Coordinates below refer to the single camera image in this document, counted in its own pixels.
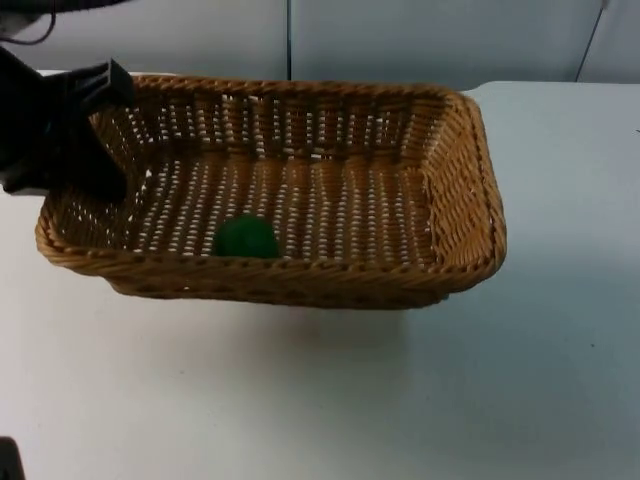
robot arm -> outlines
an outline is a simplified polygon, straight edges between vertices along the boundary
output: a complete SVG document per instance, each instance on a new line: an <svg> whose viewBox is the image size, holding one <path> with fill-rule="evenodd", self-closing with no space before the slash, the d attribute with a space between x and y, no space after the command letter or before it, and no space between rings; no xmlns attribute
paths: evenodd
<svg viewBox="0 0 640 480"><path fill-rule="evenodd" d="M0 42L40 43L53 30L57 13L124 1L0 0ZM13 38L45 14L51 23L40 39ZM113 60L42 77L0 46L0 183L5 192L46 193L72 184L108 202L122 200L124 173L96 138L88 117L108 105L131 105L133 91L131 77Z"/></svg>

black object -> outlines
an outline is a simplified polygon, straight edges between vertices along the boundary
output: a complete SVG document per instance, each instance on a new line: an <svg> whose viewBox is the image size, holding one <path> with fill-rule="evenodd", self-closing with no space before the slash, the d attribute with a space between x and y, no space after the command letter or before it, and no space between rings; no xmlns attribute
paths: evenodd
<svg viewBox="0 0 640 480"><path fill-rule="evenodd" d="M10 194L42 194L71 184L121 201L126 178L88 117L130 106L131 76L115 61L43 77L0 47L0 183Z"/></svg>
<svg viewBox="0 0 640 480"><path fill-rule="evenodd" d="M25 480L18 445L8 437L0 437L0 480Z"/></svg>
<svg viewBox="0 0 640 480"><path fill-rule="evenodd" d="M55 6L56 12L63 13L108 7L126 1L129 0L1 0L0 10L11 13L44 14L51 13L52 7Z"/></svg>

table surface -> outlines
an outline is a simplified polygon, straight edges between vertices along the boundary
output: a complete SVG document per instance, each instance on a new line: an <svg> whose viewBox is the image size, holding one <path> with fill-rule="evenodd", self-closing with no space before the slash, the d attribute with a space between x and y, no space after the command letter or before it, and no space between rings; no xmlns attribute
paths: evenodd
<svg viewBox="0 0 640 480"><path fill-rule="evenodd" d="M640 86L491 83L509 229L433 308L151 301L0 196L0 434L28 480L640 478Z"/></svg>

wicker basket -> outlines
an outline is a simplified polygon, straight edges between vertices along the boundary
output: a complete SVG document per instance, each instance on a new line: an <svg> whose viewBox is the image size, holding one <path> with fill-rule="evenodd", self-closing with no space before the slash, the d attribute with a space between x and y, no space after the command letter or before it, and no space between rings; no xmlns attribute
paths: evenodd
<svg viewBox="0 0 640 480"><path fill-rule="evenodd" d="M325 308L436 303L506 254L480 112L430 86L145 76L131 110L94 119L127 172L121 205L62 189L36 229L52 263L123 294ZM243 212L277 260L212 256Z"/></svg>

white wall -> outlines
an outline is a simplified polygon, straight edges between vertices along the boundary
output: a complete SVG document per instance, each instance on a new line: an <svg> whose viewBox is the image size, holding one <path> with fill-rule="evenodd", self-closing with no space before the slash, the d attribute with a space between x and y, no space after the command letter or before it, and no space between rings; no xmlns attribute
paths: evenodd
<svg viewBox="0 0 640 480"><path fill-rule="evenodd" d="M20 36L39 36L48 21ZM113 56L132 71L281 79L287 65L286 2L136 0L59 15L45 44L12 50L43 69L87 66Z"/></svg>
<svg viewBox="0 0 640 480"><path fill-rule="evenodd" d="M293 76L573 81L601 0L292 0Z"/></svg>
<svg viewBox="0 0 640 480"><path fill-rule="evenodd" d="M583 82L640 83L640 2L611 0L593 37Z"/></svg>

